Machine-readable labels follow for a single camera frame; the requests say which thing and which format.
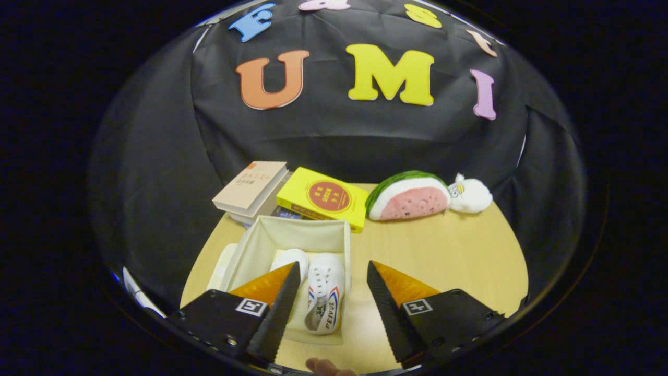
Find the yellow letter m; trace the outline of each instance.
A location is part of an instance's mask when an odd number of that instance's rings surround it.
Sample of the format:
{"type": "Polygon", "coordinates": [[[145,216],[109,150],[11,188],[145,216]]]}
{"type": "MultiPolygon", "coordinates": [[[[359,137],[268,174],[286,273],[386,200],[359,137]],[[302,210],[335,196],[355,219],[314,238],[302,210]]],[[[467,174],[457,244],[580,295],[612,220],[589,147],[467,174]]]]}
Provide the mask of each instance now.
{"type": "Polygon", "coordinates": [[[378,90],[373,88],[375,78],[385,99],[392,100],[401,84],[406,87],[399,98],[404,103],[431,106],[434,97],[429,91],[430,67],[434,58],[420,51],[406,51],[396,66],[373,44],[351,44],[345,51],[355,56],[355,87],[348,91],[353,100],[375,100],[378,90]]]}

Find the white storage box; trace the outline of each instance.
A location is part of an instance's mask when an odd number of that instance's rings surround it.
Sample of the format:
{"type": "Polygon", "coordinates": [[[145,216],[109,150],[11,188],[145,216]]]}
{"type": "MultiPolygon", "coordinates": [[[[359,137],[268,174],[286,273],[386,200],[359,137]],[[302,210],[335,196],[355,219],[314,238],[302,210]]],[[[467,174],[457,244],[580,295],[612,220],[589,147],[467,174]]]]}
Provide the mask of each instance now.
{"type": "Polygon", "coordinates": [[[307,313],[309,279],[299,286],[284,339],[322,345],[341,345],[341,327],[345,325],[346,297],[350,296],[350,225],[347,221],[305,221],[258,216],[239,243],[228,246],[220,255],[209,288],[231,291],[269,272],[281,252],[300,248],[312,260],[318,253],[330,252],[340,257],[345,268],[345,295],[341,300],[341,326],[330,335],[313,335],[304,324],[307,313]]]}

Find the plush toy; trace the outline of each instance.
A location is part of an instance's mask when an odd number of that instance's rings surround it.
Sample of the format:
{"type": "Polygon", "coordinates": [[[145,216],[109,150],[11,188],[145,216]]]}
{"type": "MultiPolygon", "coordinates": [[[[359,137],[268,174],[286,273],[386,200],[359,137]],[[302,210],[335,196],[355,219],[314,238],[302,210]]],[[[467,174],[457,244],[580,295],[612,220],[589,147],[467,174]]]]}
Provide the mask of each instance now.
{"type": "Polygon", "coordinates": [[[447,186],[438,176],[406,171],[385,179],[366,201],[367,217],[376,221],[424,217],[446,209],[479,213],[492,203],[492,194],[480,180],[457,174],[447,186]]]}

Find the red circle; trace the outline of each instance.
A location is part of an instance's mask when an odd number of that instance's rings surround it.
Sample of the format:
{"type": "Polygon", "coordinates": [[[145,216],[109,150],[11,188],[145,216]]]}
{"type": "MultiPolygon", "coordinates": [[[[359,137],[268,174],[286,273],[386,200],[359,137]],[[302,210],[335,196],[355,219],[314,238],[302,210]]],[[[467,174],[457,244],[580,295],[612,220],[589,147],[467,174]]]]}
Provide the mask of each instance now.
{"type": "Polygon", "coordinates": [[[350,206],[350,194],[332,181],[318,181],[309,188],[309,201],[325,211],[343,211],[350,206]]]}

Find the white canvas shoe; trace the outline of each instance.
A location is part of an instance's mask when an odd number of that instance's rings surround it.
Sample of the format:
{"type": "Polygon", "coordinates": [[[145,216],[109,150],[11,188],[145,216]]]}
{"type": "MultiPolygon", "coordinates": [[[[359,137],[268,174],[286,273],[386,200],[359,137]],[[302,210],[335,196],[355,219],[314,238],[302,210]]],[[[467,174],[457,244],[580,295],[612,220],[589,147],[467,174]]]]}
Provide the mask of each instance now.
{"type": "Polygon", "coordinates": [[[269,271],[271,272],[280,268],[281,266],[286,266],[287,264],[295,261],[299,262],[299,276],[301,278],[299,283],[302,283],[304,282],[304,278],[306,278],[306,272],[309,269],[309,257],[306,256],[306,253],[304,253],[304,251],[300,250],[299,248],[290,248],[289,250],[285,250],[279,257],[276,258],[276,260],[274,260],[269,271]]]}
{"type": "Polygon", "coordinates": [[[309,268],[309,308],[304,322],[316,335],[333,333],[341,322],[345,270],[333,254],[319,254],[309,268]]]}

